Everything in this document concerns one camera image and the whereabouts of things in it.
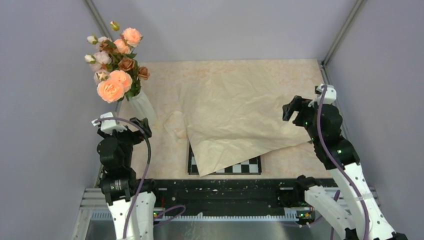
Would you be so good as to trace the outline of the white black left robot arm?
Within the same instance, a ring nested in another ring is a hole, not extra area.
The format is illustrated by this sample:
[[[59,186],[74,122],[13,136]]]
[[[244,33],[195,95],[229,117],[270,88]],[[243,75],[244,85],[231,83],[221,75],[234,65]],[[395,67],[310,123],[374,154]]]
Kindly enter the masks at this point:
[[[99,187],[112,216],[116,239],[152,240],[154,207],[161,194],[154,189],[154,181],[146,179],[145,172],[138,179],[131,167],[134,146],[141,142],[147,145],[147,162],[151,161],[149,120],[126,120],[109,112],[92,124],[103,138],[96,149],[102,164]]]

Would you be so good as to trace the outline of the brown rose flower stem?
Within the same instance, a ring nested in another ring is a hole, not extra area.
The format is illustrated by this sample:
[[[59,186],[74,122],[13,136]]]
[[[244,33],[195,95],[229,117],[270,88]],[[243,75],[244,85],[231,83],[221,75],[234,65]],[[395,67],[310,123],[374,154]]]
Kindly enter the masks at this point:
[[[149,69],[146,66],[139,66],[136,60],[129,57],[123,57],[118,63],[118,68],[129,74],[132,79],[125,96],[128,99],[137,96],[141,91],[141,80],[147,81],[151,75]]]

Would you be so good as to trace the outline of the orange kraft wrapping paper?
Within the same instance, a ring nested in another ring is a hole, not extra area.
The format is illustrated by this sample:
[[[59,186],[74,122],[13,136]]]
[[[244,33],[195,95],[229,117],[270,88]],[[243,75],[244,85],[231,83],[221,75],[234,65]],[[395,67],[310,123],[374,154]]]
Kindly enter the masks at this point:
[[[182,83],[179,102],[200,176],[309,141],[283,121],[282,86],[267,70],[242,68]]]

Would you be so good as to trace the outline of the orange rose flower stem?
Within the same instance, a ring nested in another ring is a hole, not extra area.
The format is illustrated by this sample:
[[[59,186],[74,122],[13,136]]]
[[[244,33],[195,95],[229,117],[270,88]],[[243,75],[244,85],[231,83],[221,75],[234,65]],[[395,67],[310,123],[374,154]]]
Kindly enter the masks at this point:
[[[139,30],[128,27],[122,31],[119,38],[113,41],[114,51],[120,54],[132,54],[143,37]]]

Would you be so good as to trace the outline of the pink rose flower stem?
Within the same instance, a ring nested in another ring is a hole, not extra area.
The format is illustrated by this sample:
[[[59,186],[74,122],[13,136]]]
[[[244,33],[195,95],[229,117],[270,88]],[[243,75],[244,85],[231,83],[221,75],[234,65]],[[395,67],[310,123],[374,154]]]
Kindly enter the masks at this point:
[[[102,100],[113,103],[122,100],[131,84],[132,79],[128,73],[123,70],[114,70],[107,79],[97,85],[96,91]]]

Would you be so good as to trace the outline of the pale white rose flower stem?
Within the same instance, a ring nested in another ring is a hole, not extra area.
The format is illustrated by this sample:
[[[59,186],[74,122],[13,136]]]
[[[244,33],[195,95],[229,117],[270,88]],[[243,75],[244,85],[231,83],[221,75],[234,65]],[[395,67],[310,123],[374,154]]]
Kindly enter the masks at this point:
[[[94,45],[95,49],[100,52],[101,51],[101,43],[104,41],[111,41],[112,39],[106,36],[96,37],[95,35],[90,35],[86,38],[87,42]]]

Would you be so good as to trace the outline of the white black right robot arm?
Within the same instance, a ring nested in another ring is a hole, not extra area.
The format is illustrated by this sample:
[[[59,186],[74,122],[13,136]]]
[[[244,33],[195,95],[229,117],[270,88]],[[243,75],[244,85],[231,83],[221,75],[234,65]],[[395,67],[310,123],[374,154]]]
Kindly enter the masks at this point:
[[[318,210],[342,240],[405,240],[380,210],[363,174],[354,146],[342,135],[343,118],[338,108],[296,95],[282,107],[283,121],[303,127],[311,138],[315,155],[337,184],[348,209],[344,209],[313,177],[301,175],[295,183],[293,200]]]

